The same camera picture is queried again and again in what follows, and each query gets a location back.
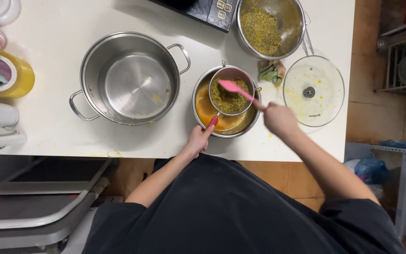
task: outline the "person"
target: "person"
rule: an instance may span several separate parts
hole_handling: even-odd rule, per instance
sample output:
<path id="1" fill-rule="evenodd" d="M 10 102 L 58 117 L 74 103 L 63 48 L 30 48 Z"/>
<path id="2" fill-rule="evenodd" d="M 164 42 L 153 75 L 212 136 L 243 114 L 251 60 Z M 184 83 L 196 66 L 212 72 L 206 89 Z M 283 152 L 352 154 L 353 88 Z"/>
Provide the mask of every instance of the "person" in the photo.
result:
<path id="1" fill-rule="evenodd" d="M 324 192 L 319 213 L 236 161 L 203 154 L 214 126 L 196 126 L 125 203 L 97 210 L 82 253 L 404 253 L 374 194 L 298 128 L 289 108 L 255 106 Z"/>

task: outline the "induction cooktop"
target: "induction cooktop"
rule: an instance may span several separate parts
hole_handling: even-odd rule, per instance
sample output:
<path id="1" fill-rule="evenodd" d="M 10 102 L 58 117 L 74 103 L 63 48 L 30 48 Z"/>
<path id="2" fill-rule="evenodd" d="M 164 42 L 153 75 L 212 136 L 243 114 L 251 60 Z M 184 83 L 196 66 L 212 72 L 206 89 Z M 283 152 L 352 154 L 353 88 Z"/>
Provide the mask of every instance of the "induction cooktop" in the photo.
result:
<path id="1" fill-rule="evenodd" d="M 150 0 L 184 16 L 228 32 L 238 0 Z"/>

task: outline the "hand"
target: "hand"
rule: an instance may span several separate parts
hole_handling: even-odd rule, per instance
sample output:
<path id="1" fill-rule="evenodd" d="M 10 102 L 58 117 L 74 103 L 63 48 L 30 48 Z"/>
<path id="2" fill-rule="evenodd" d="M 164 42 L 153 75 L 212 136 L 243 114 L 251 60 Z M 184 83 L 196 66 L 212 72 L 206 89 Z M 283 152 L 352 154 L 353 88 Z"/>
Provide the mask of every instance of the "hand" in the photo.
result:
<path id="1" fill-rule="evenodd" d="M 263 112 L 267 129 L 283 141 L 300 131 L 297 118 L 290 108 L 269 102 Z"/>
<path id="2" fill-rule="evenodd" d="M 208 126 L 206 130 L 203 130 L 200 125 L 197 125 L 192 129 L 192 132 L 187 139 L 186 146 L 184 146 L 181 153 L 185 153 L 192 159 L 197 159 L 200 152 L 204 152 L 207 149 L 208 141 L 207 139 L 211 136 L 211 133 L 216 128 L 215 125 Z"/>

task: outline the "glass lid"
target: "glass lid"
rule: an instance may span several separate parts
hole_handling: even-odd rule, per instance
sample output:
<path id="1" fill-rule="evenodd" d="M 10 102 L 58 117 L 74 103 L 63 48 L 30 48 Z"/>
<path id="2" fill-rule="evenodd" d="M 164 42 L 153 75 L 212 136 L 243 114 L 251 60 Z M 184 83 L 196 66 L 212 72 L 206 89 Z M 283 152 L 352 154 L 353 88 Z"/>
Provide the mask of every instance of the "glass lid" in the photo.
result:
<path id="1" fill-rule="evenodd" d="M 295 62 L 283 84 L 286 106 L 309 127 L 331 122 L 341 110 L 344 92 L 338 68 L 322 56 L 306 56 Z"/>

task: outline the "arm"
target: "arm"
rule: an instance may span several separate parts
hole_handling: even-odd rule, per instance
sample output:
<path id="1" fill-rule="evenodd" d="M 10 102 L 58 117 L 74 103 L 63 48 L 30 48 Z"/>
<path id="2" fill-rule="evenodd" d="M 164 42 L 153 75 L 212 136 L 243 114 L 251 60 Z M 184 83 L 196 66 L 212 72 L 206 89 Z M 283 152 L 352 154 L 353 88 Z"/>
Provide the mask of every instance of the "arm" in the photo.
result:
<path id="1" fill-rule="evenodd" d="M 211 125 L 205 131 L 197 125 L 190 133 L 186 146 L 160 170 L 145 179 L 127 197 L 125 202 L 132 202 L 149 207 L 162 191 L 178 176 L 178 174 L 193 159 L 198 158 L 208 146 L 207 139 L 211 136 L 215 126 Z"/>
<path id="2" fill-rule="evenodd" d="M 314 143 L 297 126 L 292 111 L 269 103 L 255 104 L 264 112 L 264 124 L 302 159 L 327 199 L 368 198 L 379 204 L 375 195 L 352 171 Z"/>

